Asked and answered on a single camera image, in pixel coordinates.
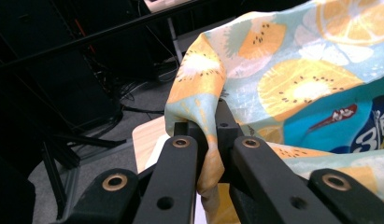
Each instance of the black equipment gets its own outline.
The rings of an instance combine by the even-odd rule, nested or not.
[[[53,0],[77,38],[96,34],[139,17],[131,1]],[[101,72],[115,78],[155,80],[154,52],[145,27],[119,32],[91,43],[85,50]]]
[[[76,38],[56,5],[45,0],[0,1],[0,37],[6,44],[2,48],[11,50],[6,54],[14,55],[12,60]],[[86,57],[82,50],[68,51],[6,75],[19,75],[62,117],[70,132],[86,133],[122,116],[119,100],[104,90]],[[32,81],[25,81],[25,76]]]
[[[216,121],[226,168],[220,182],[230,183],[241,223],[384,223],[384,202],[352,177],[332,169],[308,181],[295,175],[262,139],[242,136],[222,100]],[[190,121],[175,132],[137,177],[120,169],[96,177],[64,223],[193,223],[206,140]]]

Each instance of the folded cloth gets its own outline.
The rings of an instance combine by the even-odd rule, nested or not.
[[[309,134],[317,137],[317,133],[325,133],[328,127],[335,127],[338,133],[342,133],[342,125],[350,122],[350,118],[357,115],[357,108],[362,107],[357,104],[361,98],[341,94],[382,80],[384,0],[316,0],[279,12],[250,12],[201,33],[190,45],[168,97],[165,126],[168,134],[173,135],[175,122],[192,120],[206,135],[208,151],[197,190],[202,195],[206,211],[215,214],[218,207],[215,201],[218,199],[217,184],[224,172],[215,129],[219,98],[226,100],[244,134],[287,145],[284,129],[295,127],[294,118],[308,109],[310,113],[304,118],[319,113],[321,111],[314,110],[318,108],[314,106],[328,105],[336,102],[338,97],[350,102],[340,108],[326,107],[326,110],[332,110],[330,117],[322,115],[316,120],[317,123],[300,129],[304,133],[299,137],[302,139]],[[371,101],[377,97],[370,93],[368,96],[370,98],[363,99]],[[328,97],[333,97],[333,100],[322,104],[321,100]],[[371,114],[370,109],[366,111],[364,118]],[[384,118],[384,111],[378,114]],[[377,129],[384,136],[384,128],[377,126]],[[354,139],[358,131],[350,133],[352,136],[345,139]],[[381,159],[384,158],[384,150],[361,155],[350,153],[384,146],[384,137],[380,138],[381,142],[374,143],[377,139],[373,135],[369,132],[361,134],[360,140],[354,141],[359,146],[343,146],[351,145],[350,141],[339,143],[341,148],[345,148],[341,152],[348,153],[345,155],[325,152],[330,156],[318,155],[313,160],[299,158],[304,153],[293,153],[292,158],[284,158],[284,161],[295,173],[304,175],[334,163],[334,168],[343,171],[352,167],[361,168],[361,173],[370,174],[362,177],[369,179],[363,182],[374,182],[374,192],[384,200],[384,174],[380,173],[384,169],[384,160]],[[292,145],[304,147],[293,142]],[[338,152],[336,146],[328,147],[310,144],[308,148]],[[361,162],[365,155],[369,158],[367,161],[374,164]]]

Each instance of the black stand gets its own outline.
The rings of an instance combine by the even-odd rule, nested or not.
[[[113,148],[125,143],[126,140],[107,141],[70,134],[55,134],[54,137],[55,138],[50,139],[51,143],[46,141],[43,142],[43,147],[41,150],[43,162],[45,164],[50,184],[54,192],[55,201],[57,203],[57,219],[61,219],[64,215],[66,215],[64,211],[67,206],[69,195],[67,195],[65,192],[64,184],[60,178],[55,160],[57,160],[68,170],[79,167],[81,161],[81,158],[70,147],[64,146],[62,142],[72,141],[82,145]]]

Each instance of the black cable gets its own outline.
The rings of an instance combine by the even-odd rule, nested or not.
[[[99,133],[96,133],[94,135],[91,136],[91,138],[100,138],[102,137],[102,135],[110,132],[112,129],[114,129],[120,122],[121,122],[121,119],[122,119],[122,115],[116,119],[113,123],[111,123],[110,126],[106,127],[104,130],[102,130],[101,132]],[[122,139],[122,140],[118,140],[116,142],[127,142],[127,139]],[[86,147],[87,145],[85,144],[80,144],[80,143],[73,143],[73,144],[69,144],[68,145],[69,147],[78,147],[78,146],[83,146],[83,147],[80,147],[78,148],[78,151],[82,150],[84,147]]]
[[[150,119],[150,120],[152,120],[152,118],[151,118],[150,114],[146,113],[146,115],[148,115],[149,119]]]
[[[163,110],[145,110],[145,109],[133,108],[133,107],[126,106],[126,105],[121,105],[121,106],[122,106],[122,110],[124,110],[124,111],[131,111],[131,112],[136,112],[136,113],[146,113],[146,114],[161,114],[161,115],[164,114]]]
[[[121,92],[120,92],[120,96],[121,96],[121,100],[123,100],[124,98],[126,100],[129,100],[129,101],[134,101],[135,98],[134,96],[131,94],[131,92],[133,92],[134,90],[136,90],[137,88],[139,88],[140,86],[144,85],[146,82],[143,82],[143,83],[140,83],[140,84],[137,84],[135,81],[134,82],[131,82],[130,84],[128,85],[124,85],[121,87]]]

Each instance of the tripod leg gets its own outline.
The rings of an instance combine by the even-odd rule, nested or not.
[[[79,166],[80,157],[70,147],[52,138],[47,140],[46,145],[48,143],[50,143],[50,155],[63,167],[70,170]]]
[[[42,156],[49,175],[52,190],[54,191],[55,200],[57,202],[57,219],[61,219],[66,206],[66,193],[60,174],[58,173],[55,160],[51,155],[50,147],[46,144],[46,142],[43,142]]]

